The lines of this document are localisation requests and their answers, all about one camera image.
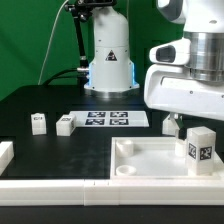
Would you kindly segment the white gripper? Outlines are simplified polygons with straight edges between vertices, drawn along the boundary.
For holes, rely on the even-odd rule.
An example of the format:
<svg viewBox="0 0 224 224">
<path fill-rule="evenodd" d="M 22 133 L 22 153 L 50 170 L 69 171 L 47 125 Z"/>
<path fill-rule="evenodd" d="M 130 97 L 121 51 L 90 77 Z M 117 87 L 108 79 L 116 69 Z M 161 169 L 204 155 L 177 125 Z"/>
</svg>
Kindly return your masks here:
<svg viewBox="0 0 224 224">
<path fill-rule="evenodd" d="M 199 81 L 186 64 L 190 59 L 189 39 L 182 38 L 153 47 L 153 65 L 146 73 L 144 101 L 151 109 L 168 112 L 178 139 L 185 139 L 182 116 L 193 115 L 224 121 L 224 84 Z"/>
</svg>

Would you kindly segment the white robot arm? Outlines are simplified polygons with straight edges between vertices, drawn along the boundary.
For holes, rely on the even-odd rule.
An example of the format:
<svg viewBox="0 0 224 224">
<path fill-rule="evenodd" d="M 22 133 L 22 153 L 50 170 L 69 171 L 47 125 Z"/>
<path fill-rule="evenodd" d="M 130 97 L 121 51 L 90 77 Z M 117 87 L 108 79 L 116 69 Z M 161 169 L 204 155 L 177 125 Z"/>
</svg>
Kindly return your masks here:
<svg viewBox="0 0 224 224">
<path fill-rule="evenodd" d="M 152 48 L 144 101 L 151 109 L 224 121 L 224 0 L 156 0 L 183 37 Z M 85 90 L 110 98 L 139 87 L 127 21 L 111 7 L 93 11 L 95 56 Z"/>
</svg>

